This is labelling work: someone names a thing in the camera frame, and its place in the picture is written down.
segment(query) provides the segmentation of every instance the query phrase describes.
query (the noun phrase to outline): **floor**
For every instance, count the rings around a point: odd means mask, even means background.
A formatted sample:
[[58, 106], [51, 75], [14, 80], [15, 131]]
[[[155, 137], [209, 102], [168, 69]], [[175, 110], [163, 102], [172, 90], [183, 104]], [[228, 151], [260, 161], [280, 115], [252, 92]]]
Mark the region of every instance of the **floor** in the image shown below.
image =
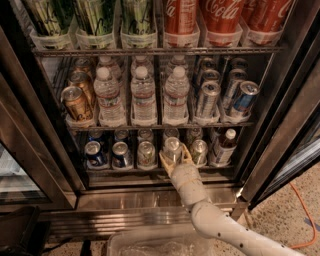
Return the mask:
[[[310, 215], [320, 231], [320, 163], [316, 164], [292, 183], [297, 187]], [[313, 238], [313, 229], [307, 215], [291, 186], [288, 184], [262, 202], [252, 211], [246, 211], [238, 220], [242, 225], [288, 247], [304, 244]], [[232, 246], [212, 240], [214, 255], [244, 255]], [[80, 256], [82, 243], [68, 243], [45, 256]], [[91, 243], [92, 256], [106, 256], [106, 241]], [[320, 255], [320, 239], [310, 246], [295, 249], [302, 254]]]

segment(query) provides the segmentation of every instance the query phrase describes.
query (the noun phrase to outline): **white robotic arm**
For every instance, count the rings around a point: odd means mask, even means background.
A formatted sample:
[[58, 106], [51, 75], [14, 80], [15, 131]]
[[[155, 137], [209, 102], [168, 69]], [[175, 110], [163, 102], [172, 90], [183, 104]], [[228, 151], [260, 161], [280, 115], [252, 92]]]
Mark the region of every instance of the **white robotic arm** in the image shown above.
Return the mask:
[[172, 184], [178, 191], [183, 205], [191, 213], [191, 222], [194, 228], [201, 236], [227, 242], [249, 256], [303, 255], [243, 227], [213, 205], [185, 145], [183, 145], [183, 152], [182, 163], [177, 166], [168, 160], [162, 152], [160, 152], [160, 159]]

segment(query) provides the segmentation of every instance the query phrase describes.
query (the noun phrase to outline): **cable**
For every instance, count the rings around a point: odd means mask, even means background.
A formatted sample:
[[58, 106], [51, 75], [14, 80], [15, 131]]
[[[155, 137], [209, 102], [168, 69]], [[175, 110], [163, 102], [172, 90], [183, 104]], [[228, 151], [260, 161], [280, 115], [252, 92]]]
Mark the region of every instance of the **cable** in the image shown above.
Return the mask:
[[316, 229], [316, 225], [314, 224], [314, 221], [313, 221], [311, 215], [309, 214], [309, 211], [308, 211], [304, 201], [302, 200], [302, 198], [301, 198], [301, 196], [299, 194], [298, 189], [291, 182], [289, 184], [290, 184], [291, 188], [294, 190], [294, 192], [296, 193], [296, 195], [298, 196], [298, 198], [299, 198], [299, 200], [300, 200], [300, 202], [302, 204], [302, 207], [305, 210], [306, 214], [308, 215], [308, 218], [309, 218], [309, 220], [311, 222], [311, 225], [312, 225], [312, 228], [313, 228], [313, 239], [310, 242], [306, 242], [306, 243], [303, 243], [303, 244], [298, 244], [298, 245], [291, 246], [291, 249], [298, 249], [298, 248], [301, 248], [301, 247], [307, 247], [307, 246], [312, 245], [312, 244], [314, 244], [316, 242], [316, 240], [317, 240], [317, 229]]

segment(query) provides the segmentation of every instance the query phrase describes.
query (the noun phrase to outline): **refrigerator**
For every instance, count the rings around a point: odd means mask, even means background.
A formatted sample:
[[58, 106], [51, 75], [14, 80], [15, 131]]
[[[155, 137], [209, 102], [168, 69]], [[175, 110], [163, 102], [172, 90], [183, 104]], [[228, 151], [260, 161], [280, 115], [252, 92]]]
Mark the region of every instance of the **refrigerator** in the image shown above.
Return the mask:
[[[88, 133], [104, 131], [110, 142], [116, 130], [129, 130], [136, 163], [139, 126], [70, 127], [61, 103], [67, 74], [75, 58], [135, 55], [153, 60], [157, 101], [161, 102], [163, 71], [172, 55], [242, 57], [250, 80], [260, 87], [249, 120], [203, 126], [205, 138], [213, 127], [234, 128], [237, 147], [231, 163], [206, 165], [199, 172], [213, 203], [238, 219], [282, 186], [319, 161], [319, 6], [320, 1], [293, 2], [276, 46], [164, 48], [161, 13], [156, 12], [156, 47], [145, 49], [38, 50], [30, 38], [32, 22], [19, 0], [0, 8], [0, 204], [5, 214], [25, 205], [39, 206], [40, 220], [50, 221], [50, 241], [108, 237], [117, 231], [146, 225], [189, 223], [178, 193], [158, 158], [153, 170], [112, 168], [92, 170], [84, 146]], [[156, 148], [169, 128], [161, 120], [152, 129]], [[199, 125], [178, 125], [186, 130]]]

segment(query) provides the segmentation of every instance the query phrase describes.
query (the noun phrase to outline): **white bottle cap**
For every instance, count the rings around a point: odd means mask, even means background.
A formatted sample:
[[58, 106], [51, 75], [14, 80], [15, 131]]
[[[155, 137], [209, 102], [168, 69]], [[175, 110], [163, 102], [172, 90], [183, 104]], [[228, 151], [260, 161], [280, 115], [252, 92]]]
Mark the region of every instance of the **white bottle cap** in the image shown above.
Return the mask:
[[175, 67], [173, 70], [173, 75], [175, 77], [181, 78], [186, 74], [186, 70], [183, 67]]
[[226, 132], [226, 137], [229, 139], [229, 140], [232, 140], [236, 137], [236, 131], [233, 130], [233, 129], [228, 129], [227, 132]]
[[138, 56], [136, 56], [136, 60], [137, 60], [137, 61], [143, 61], [143, 60], [145, 60], [146, 58], [147, 58], [146, 55], [138, 55]]
[[143, 79], [148, 76], [148, 70], [145, 66], [140, 66], [136, 68], [136, 77], [138, 79]]
[[97, 69], [97, 78], [100, 80], [106, 80], [110, 76], [110, 71], [106, 67], [101, 67]]
[[174, 55], [173, 58], [176, 60], [184, 60], [184, 55]]

